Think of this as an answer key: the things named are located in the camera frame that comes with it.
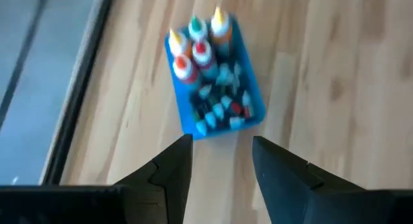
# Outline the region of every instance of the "paint bottle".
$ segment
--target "paint bottle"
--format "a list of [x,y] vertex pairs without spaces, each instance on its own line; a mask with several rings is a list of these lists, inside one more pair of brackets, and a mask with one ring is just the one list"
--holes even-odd
[[205,136],[208,133],[207,123],[201,118],[198,110],[192,111],[192,118],[194,118],[195,126],[198,132]]
[[185,56],[177,56],[172,65],[175,76],[184,83],[189,90],[198,90],[201,86],[201,74],[191,60]]
[[202,112],[204,113],[204,119],[208,126],[213,130],[217,127],[217,121],[215,119],[214,112],[207,104],[201,105]]
[[189,36],[195,43],[208,39],[208,27],[205,20],[199,19],[196,16],[192,16],[191,22],[188,25],[188,29]]
[[214,112],[215,116],[218,117],[219,120],[224,119],[224,108],[221,102],[218,101],[215,95],[211,94],[208,96],[208,104],[212,107],[212,111]]
[[221,57],[229,57],[232,48],[232,22],[226,12],[219,7],[211,20],[212,40]]
[[239,128],[245,122],[243,117],[231,117],[230,118],[230,127],[231,129]]
[[235,62],[234,65],[234,81],[232,82],[232,95],[237,94],[237,90],[241,86],[241,82],[239,80],[239,77],[241,75],[241,66],[238,64],[238,62]]
[[247,91],[244,91],[243,94],[243,112],[245,118],[252,118],[254,117],[254,107],[251,103],[251,96]]
[[223,96],[221,98],[221,103],[224,106],[225,110],[227,110],[231,115],[238,116],[240,115],[242,109],[241,106],[233,101],[228,96]]
[[212,85],[203,85],[199,90],[198,90],[198,95],[201,99],[206,99],[209,94],[211,93],[212,90]]
[[168,43],[174,57],[180,55],[186,55],[188,58],[192,57],[191,41],[181,32],[170,29]]
[[215,84],[229,86],[233,85],[235,75],[231,72],[228,63],[221,63]]
[[202,75],[207,79],[215,80],[219,73],[218,64],[208,41],[204,40],[194,44],[192,55]]

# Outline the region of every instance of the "red bottle cap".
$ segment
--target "red bottle cap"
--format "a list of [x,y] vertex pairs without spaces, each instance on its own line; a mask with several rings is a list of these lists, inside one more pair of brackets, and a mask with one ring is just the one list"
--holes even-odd
[[196,52],[201,53],[201,54],[205,53],[207,50],[204,43],[197,43],[195,45],[195,49],[196,49]]
[[232,108],[232,110],[233,110],[236,114],[240,114],[240,113],[241,113],[241,107],[240,107],[237,103],[232,102],[232,103],[231,103],[231,108]]
[[186,62],[185,59],[181,56],[176,57],[175,59],[175,64],[178,68],[180,69],[185,69],[186,68]]

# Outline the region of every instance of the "green bottle cap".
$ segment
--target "green bottle cap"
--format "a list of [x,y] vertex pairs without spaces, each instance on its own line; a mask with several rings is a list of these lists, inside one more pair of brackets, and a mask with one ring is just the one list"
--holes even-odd
[[194,29],[195,32],[201,31],[201,22],[196,16],[192,17],[191,25],[192,25],[192,29]]

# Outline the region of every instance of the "black plastic piece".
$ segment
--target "black plastic piece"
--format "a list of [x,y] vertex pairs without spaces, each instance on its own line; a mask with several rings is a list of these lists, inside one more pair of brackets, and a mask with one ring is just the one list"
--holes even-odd
[[191,173],[185,135],[112,186],[0,187],[0,223],[182,223]]
[[410,223],[413,191],[365,190],[263,137],[252,149],[272,223]]

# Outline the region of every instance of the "wooden floor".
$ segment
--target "wooden floor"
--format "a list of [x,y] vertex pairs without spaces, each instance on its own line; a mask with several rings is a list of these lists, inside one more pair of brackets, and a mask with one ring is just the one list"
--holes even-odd
[[413,0],[115,0],[66,184],[114,183],[182,133],[168,28],[237,15],[267,106],[249,130],[194,144],[185,223],[269,223],[262,135],[366,188],[413,188]]

